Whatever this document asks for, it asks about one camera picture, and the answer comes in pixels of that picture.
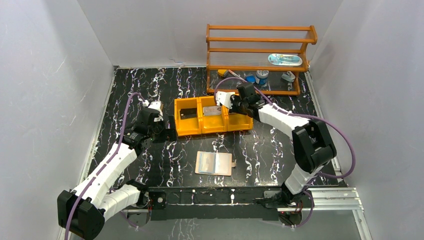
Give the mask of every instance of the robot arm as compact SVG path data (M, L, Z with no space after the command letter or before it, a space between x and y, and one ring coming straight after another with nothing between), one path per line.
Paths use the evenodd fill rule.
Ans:
M164 119L162 103L144 101L143 106L135 123L125 126L117 154L110 159L118 148L115 143L104 160L82 183L73 190L62 191L59 195L57 212L61 227L66 227L71 208L87 185L90 186L81 197L70 223L70 231L86 240L94 239L102 230L105 221L119 211L130 205L146 205L145 193L148 188L135 180L128 181L115 192L108 194L117 178L146 149L149 142L177 140L175 119L173 116Z
M245 82L235 92L216 94L216 101L229 109L230 113L248 115L259 122L280 130L293 140L296 165L281 186L281 192L268 199L269 208L289 205L303 196L304 188L317 173L337 154L326 124L320 120L309 120L285 113L275 103L267 102L257 94L252 83Z

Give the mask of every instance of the black marble surface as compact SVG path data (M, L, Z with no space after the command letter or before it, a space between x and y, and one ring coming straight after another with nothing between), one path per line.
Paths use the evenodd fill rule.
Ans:
M248 75L256 75L256 71L234 71L240 77L245 78ZM254 83L257 89L261 91L290 91L296 94L294 82L288 82L281 78L281 75L285 73L283 71L270 71L266 84L258 85ZM218 75L216 70L210 71L209 76L209 88L215 89L218 83L222 80L221 76ZM237 86L241 84L241 81L225 81L219 85L219 89L234 89L237 90Z
M129 95L140 92L149 101L162 101L163 113L174 114L174 99L206 96L204 67L118 69L90 165L90 173L111 149L119 135ZM297 97L270 96L284 109L315 115L315 107L303 73ZM134 121L141 107L134 99L127 121ZM195 173L197 151L231 153L236 167L232 176ZM151 144L122 173L116 184L136 179L149 187L279 186L295 165L293 145L275 128L254 121L250 131L179 137L177 141ZM335 174L331 164L323 172ZM335 179L317 177L313 185L338 185Z

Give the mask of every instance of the yellow object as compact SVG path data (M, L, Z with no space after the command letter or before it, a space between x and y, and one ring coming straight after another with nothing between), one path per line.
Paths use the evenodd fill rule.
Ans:
M202 133L201 129L201 121L202 118L199 117L201 115L200 110L198 108L198 97L192 98L181 98L175 99L175 125L176 131L179 136L186 135L197 135ZM181 119L180 110L181 109L194 109L197 108L197 117Z
M197 109L200 109L201 112L201 133L210 134L210 133L221 133L227 131L227 122L228 122L228 113L223 110L225 107L221 107L221 115L215 116L204 116L203 107L216 106L214 96L201 96L199 97L199 103Z
M175 124L178 136L222 133L239 130L251 130L253 118L238 113L229 114L222 106L221 115L204 116L203 107L215 106L214 96L201 96L175 99ZM181 119L181 109L197 108L197 117Z
M228 76L228 70L226 70L226 69L219 69L217 72L218 72L218 75L223 77L223 78Z

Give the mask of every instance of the purple cable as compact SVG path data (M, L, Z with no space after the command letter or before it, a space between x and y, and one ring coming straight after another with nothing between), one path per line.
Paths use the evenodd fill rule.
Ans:
M223 80L221 80L220 82L218 82L218 84L216 85L216 87L215 87L215 91L213 92L213 98L216 100L217 99L217 91L218 91L218 87L223 83L223 82L225 82L225 81L227 81L227 80L239 80L239 81L242 81L243 83L247 83L248 81L246 81L246 80L244 80L244 79L241 79L241 78L238 78L238 77L235 77L235 76L231 76L231 77L227 77L227 78L225 78L225 79L223 79ZM269 104L273 104L273 102L267 97L267 96L265 96L259 89L257 89L255 86L253 86L254 87L254 89L269 103Z
M310 198L311 206L310 206L309 214L307 215L305 221L299 223L299 225L296 225L296 228L303 226L307 221L309 221L309 219L312 216L312 211L313 211L313 209L315 207L315 202L314 202L314 198L312 197L312 195L309 194L309 192L307 192L306 190L304 190L303 193Z
M133 227L133 228L138 228L139 226L137 224L135 224L133 221L131 221L123 212L119 212L121 214L121 216L128 222L128 224Z
M217 91L218 91L218 87L220 86L221 83L227 81L227 80L234 80L237 79L239 81L242 82L246 82L246 80L238 78L238 77L227 77L223 80L221 80L215 87L215 91L213 93L213 98L216 99L216 95L217 95ZM340 136L344 139L344 141L346 142L347 146L349 147L350 150L350 154L352 155L352 165L350 166L350 169L343 175L340 176L336 176L336 175L331 175L331 174L327 174L327 173L323 173L323 172L319 172L318 175L326 177L326 178L330 178L330 179L343 179L347 176L349 176L355 169L355 165L356 165L356 154L354 151L354 147L352 146L351 141L348 139L348 137L345 135L345 133L342 132L342 130L340 130L338 127L336 127L334 124L332 124L331 122L325 120L324 118L318 117L318 116L313 116L313 115L306 115L306 114L298 114L298 113L291 113L287 110L284 110L278 106L273 105L273 102L271 102L271 100L265 96L259 89L257 89L256 87L254 87L254 89L270 104L272 105L272 107L274 109L276 109L278 112L286 114L286 115L291 115L291 116L295 116L295 117L301 117L301 118L306 118L306 119L316 119L316 120L320 120L323 121L324 123L326 123L327 125L329 125L330 127L332 127L336 132L338 132L338 134L340 134Z
M128 114L128 109L130 108L130 103L131 103L131 99L133 99L133 97L137 95L139 96L143 101L145 100L143 98L143 96L139 93L139 92L133 92L129 98L128 101L126 102L126 107L125 107L125 111L123 112L123 120L122 120L122 126L120 128L120 134L119 134L119 140L118 140L118 147L116 148L115 152L112 154L112 156L110 156L109 160L107 160L106 162L109 163L116 154L118 154L119 148L121 147L121 143L122 143L122 139L124 138L124 128L125 128L125 123L127 122L127 114ZM104 168L101 168L98 172L97 175L100 174L102 172ZM89 189L89 187L92 185L92 183L94 182L94 180L96 179L96 177L94 176L87 184L87 186L84 187L84 189L81 191L81 193L79 194L79 196L76 198L75 203L73 204L70 212L69 212L69 217L67 218L67 222L66 222L66 228L65 228L65 240L69 239L69 229L71 228L71 220L72 217L74 216L75 210L77 209L77 205L78 203L81 201L81 198L84 196L84 194L87 192L87 190Z

